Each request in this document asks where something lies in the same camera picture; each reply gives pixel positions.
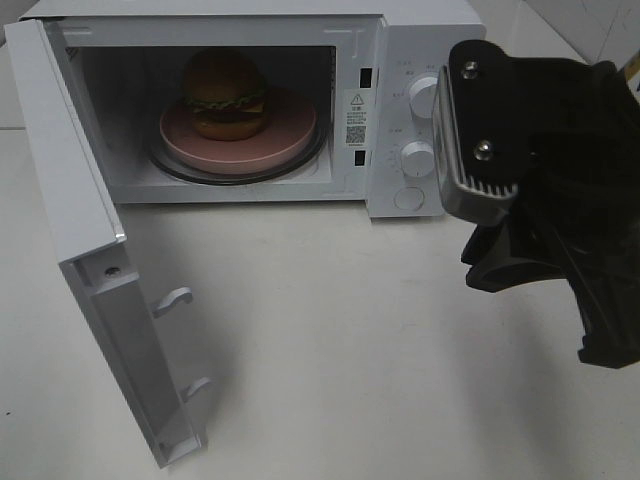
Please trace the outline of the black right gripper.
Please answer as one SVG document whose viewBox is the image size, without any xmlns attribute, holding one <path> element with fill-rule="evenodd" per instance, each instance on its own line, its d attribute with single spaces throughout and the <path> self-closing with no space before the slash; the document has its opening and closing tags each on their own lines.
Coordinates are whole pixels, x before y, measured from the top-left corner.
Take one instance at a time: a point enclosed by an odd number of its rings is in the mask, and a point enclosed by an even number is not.
<svg viewBox="0 0 640 480">
<path fill-rule="evenodd" d="M 484 40 L 447 61 L 447 210 L 475 225 L 466 285 L 565 275 L 550 250 L 639 247 L 639 104 L 616 66 L 512 57 Z"/>
</svg>

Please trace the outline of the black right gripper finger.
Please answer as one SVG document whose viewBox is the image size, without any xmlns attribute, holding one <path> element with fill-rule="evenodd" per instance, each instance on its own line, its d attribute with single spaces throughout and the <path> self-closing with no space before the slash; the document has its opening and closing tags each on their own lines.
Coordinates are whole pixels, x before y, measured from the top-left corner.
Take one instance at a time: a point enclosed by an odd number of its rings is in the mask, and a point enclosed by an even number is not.
<svg viewBox="0 0 640 480">
<path fill-rule="evenodd" d="M 550 250 L 576 297 L 584 335 L 579 360 L 620 369 L 639 361 L 639 247 L 578 247 L 560 235 Z"/>
</svg>

